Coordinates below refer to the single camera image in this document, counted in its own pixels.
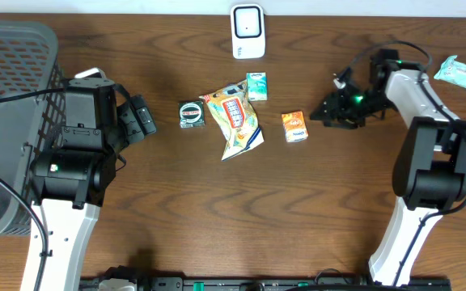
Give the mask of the orange tissue pack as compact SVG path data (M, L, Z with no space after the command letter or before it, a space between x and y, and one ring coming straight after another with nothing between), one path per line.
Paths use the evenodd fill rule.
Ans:
M308 131L302 111L282 114L282 125L287 142L298 142L308 138Z

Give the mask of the green zam-buk box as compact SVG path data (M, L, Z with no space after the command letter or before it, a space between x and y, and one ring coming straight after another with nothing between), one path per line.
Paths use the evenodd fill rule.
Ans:
M179 117L182 129L204 127L205 117L202 101L179 103Z

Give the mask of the teal kleenex tissue pack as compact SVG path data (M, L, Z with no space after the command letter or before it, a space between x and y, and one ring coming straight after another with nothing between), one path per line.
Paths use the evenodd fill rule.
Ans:
M246 73L248 84L247 95L250 101L266 101L268 99L266 72Z

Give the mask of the yellow red snack bag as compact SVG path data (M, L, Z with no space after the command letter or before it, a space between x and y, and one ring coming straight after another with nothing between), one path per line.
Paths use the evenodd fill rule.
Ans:
M226 139L222 161L253 150L265 140L256 112L246 97L246 80L201 95Z

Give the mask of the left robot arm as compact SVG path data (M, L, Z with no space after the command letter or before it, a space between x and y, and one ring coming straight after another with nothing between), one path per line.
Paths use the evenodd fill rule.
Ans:
M95 74L65 85L66 119L33 160L33 226L22 290L76 290L121 151L155 133L142 95Z

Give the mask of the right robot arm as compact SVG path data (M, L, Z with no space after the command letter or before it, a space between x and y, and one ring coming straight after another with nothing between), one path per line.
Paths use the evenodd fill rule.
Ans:
M432 229L466 206L466 120L445 107L427 68L382 48L370 58L368 89L358 87L348 65L334 76L334 92L310 115L326 127L359 129L368 117L383 119L393 109L407 127L392 171L392 217L368 261L370 279L379 286L408 285Z

